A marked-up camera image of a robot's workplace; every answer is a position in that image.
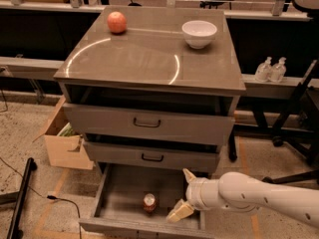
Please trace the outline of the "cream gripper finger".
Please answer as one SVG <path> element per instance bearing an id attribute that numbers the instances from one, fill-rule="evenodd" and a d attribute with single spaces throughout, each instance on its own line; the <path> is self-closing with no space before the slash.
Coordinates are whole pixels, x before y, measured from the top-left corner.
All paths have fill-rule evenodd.
<path id="1" fill-rule="evenodd" d="M 194 208 L 183 199 L 179 200 L 174 208 L 170 211 L 170 213 L 166 217 L 167 222 L 178 222 L 181 219 L 184 219 L 194 212 Z"/>
<path id="2" fill-rule="evenodd" d="M 191 184 L 193 181 L 196 180 L 196 176 L 191 171 L 189 171 L 187 168 L 184 168 L 182 170 L 182 172 L 183 172 L 185 180 L 188 184 Z"/>

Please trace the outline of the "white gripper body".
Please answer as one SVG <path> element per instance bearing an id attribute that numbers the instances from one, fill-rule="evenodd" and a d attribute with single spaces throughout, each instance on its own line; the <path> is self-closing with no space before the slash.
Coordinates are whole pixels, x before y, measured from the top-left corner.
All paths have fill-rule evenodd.
<path id="1" fill-rule="evenodd" d="M 195 210 L 210 210 L 221 205 L 218 182 L 204 177 L 192 180 L 186 189 L 187 202 Z"/>

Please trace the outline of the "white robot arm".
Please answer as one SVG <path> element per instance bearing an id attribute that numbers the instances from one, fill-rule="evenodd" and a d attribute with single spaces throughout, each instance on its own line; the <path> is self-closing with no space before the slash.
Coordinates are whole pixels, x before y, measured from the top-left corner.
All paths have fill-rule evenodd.
<path id="1" fill-rule="evenodd" d="M 188 186 L 186 200 L 181 199 L 167 215 L 168 222 L 178 222 L 195 210 L 220 208 L 253 214 L 268 208 L 312 227 L 319 227 L 319 191 L 262 182 L 239 172 L 224 173 L 219 179 L 196 177 L 183 170 Z"/>

